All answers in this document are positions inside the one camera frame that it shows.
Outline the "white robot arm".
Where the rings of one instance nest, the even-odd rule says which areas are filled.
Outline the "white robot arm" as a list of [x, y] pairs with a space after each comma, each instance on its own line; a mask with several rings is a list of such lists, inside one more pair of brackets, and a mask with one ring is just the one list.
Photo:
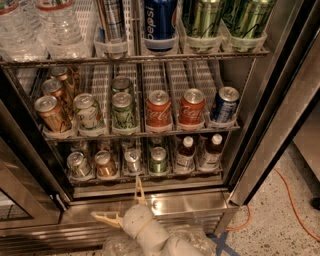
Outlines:
[[122, 228], [142, 248], [144, 256], [204, 256], [183, 238], [171, 236], [155, 219], [147, 206], [145, 193], [139, 176], [135, 181], [134, 199], [136, 204], [120, 217], [110, 218], [111, 212], [93, 211], [91, 216], [97, 221], [115, 228]]

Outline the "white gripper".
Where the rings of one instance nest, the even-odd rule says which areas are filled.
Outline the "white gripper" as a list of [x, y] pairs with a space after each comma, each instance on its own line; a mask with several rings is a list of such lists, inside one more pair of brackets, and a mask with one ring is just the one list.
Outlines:
[[123, 223], [123, 230], [140, 245], [145, 256], [160, 256], [169, 239], [169, 233], [146, 206], [147, 201], [139, 176], [135, 181], [134, 200], [138, 204], [125, 213], [123, 220], [118, 212], [113, 211], [93, 211], [91, 216], [97, 221], [118, 229]]

